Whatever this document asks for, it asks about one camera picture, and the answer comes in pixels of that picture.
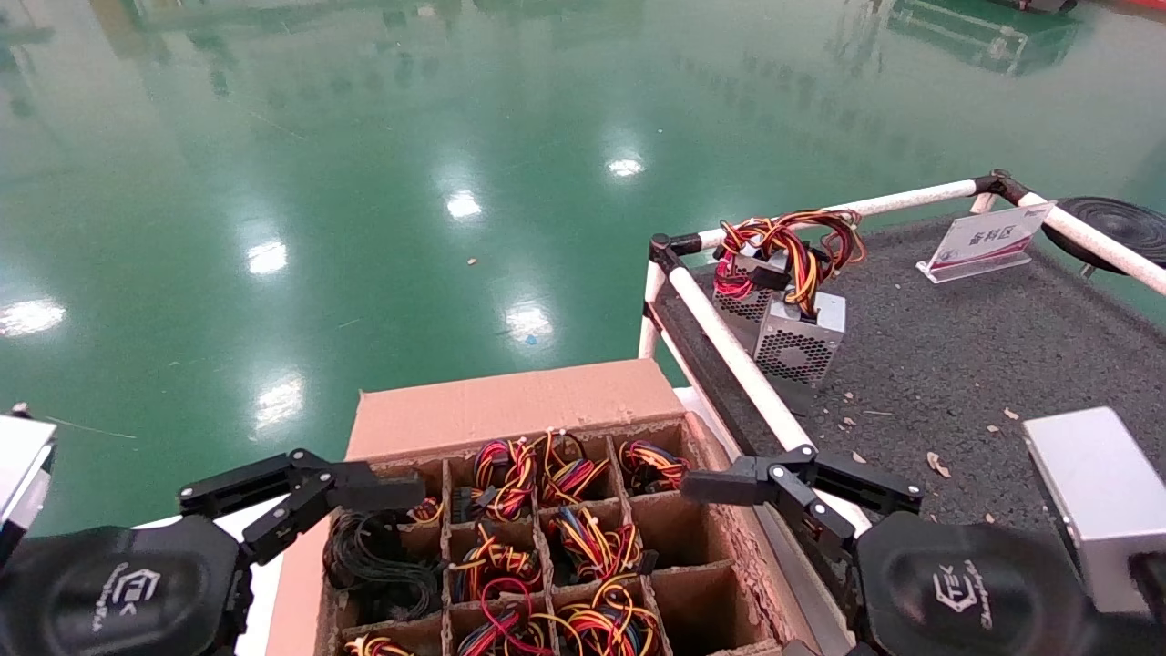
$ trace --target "silver metal box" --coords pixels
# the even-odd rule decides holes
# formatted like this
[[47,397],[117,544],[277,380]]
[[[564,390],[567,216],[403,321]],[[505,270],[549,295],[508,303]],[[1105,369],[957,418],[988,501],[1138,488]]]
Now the silver metal box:
[[817,389],[847,333],[847,298],[817,292],[817,323],[801,319],[795,305],[770,303],[761,318],[753,360],[763,374],[787,389]]
[[[784,254],[778,254],[773,261],[761,261],[753,258],[738,256],[736,259],[736,275],[746,275],[757,267],[782,271],[786,266]],[[752,353],[757,346],[757,336],[760,331],[761,319],[768,311],[770,299],[773,297],[772,289],[756,287],[744,298],[726,296],[712,289],[712,306],[721,313],[721,318],[729,325],[729,330],[740,343],[746,352]]]
[[1095,408],[1024,423],[1028,453],[1081,577],[1103,613],[1149,613],[1130,557],[1166,551],[1166,486],[1117,414]]

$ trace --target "gripper logo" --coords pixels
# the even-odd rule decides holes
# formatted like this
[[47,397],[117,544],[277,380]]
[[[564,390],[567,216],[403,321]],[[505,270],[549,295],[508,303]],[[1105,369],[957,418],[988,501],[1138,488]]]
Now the gripper logo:
[[129,563],[121,563],[105,579],[93,609],[93,633],[100,633],[105,628],[105,619],[111,611],[117,611],[120,618],[136,615],[138,605],[154,598],[162,574],[146,569],[124,574],[128,569]]

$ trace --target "paper scrap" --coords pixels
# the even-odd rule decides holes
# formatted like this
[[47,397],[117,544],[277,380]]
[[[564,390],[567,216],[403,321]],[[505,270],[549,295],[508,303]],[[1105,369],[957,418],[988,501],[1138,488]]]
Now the paper scrap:
[[944,479],[951,478],[951,471],[940,465],[940,454],[927,452],[927,465],[929,465],[930,468],[940,477],[943,477]]

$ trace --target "bundled wires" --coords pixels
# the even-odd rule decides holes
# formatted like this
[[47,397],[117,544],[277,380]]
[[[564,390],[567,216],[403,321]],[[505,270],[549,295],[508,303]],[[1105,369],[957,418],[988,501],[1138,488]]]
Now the bundled wires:
[[413,523],[429,527],[441,521],[442,510],[442,502],[437,498],[429,496],[421,502],[421,506],[409,510],[406,515],[413,520]]
[[660,620],[635,604],[625,587],[633,580],[634,574],[614,577],[599,586],[590,604],[564,606],[557,618],[532,618],[562,626],[578,656],[654,656],[660,650]]
[[[833,276],[849,262],[862,261],[866,246],[858,237],[862,214],[852,210],[802,210],[777,218],[753,217],[738,225],[721,223],[725,231],[724,255],[717,263],[714,285],[718,291],[733,298],[744,298],[754,287],[753,280],[739,270],[738,256],[753,256],[768,261],[774,254],[785,252],[786,273],[791,276],[791,288],[785,301],[796,304],[802,316],[816,318],[814,298],[819,284]],[[798,238],[795,227],[807,224],[829,230],[822,238],[822,248],[812,248]]]
[[367,635],[347,642],[344,649],[350,656],[413,656],[412,651],[387,637],[370,637]]
[[[526,621],[519,614],[519,608],[508,607],[500,615],[494,615],[486,599],[496,587],[510,587],[511,592],[520,592],[526,607]],[[550,656],[548,632],[535,620],[555,621],[557,618],[534,613],[534,601],[531,590],[518,579],[501,578],[486,584],[482,597],[482,613],[486,623],[472,630],[457,646],[457,656]]]
[[513,522],[534,495],[538,475],[534,449],[526,444],[526,438],[493,440],[478,452],[473,473],[470,499],[486,517]]
[[[576,460],[564,461],[555,451],[555,438],[570,443],[578,454]],[[586,459],[583,445],[578,438],[567,431],[556,436],[548,430],[546,437],[534,445],[535,451],[542,450],[542,489],[539,501],[547,506],[571,506],[583,501],[583,493],[598,479],[610,465],[606,459],[593,463]]]
[[619,447],[619,465],[628,474],[628,486],[637,494],[680,489],[688,461],[644,440]]
[[599,519],[586,508],[574,513],[560,508],[559,515],[550,521],[550,530],[559,535],[580,580],[610,579],[640,565],[642,550],[637,543],[634,524],[604,531]]
[[500,577],[514,579],[526,588],[539,590],[542,569],[539,566],[538,553],[501,544],[498,536],[480,523],[475,530],[478,544],[465,555],[462,563],[449,567],[454,572],[451,592],[455,602],[485,599],[486,585]]
[[324,546],[329,584],[358,599],[361,623],[416,620],[441,604],[440,564],[409,558],[395,519],[392,513],[342,514]]

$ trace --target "black wire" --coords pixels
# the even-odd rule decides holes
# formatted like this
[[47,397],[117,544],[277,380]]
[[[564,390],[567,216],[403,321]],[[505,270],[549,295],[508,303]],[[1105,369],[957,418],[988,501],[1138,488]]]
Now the black wire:
[[407,557],[395,515],[345,513],[332,524],[324,567],[335,590],[358,594],[381,607],[380,614],[388,619],[408,621],[436,611],[441,587],[437,566],[410,563]]

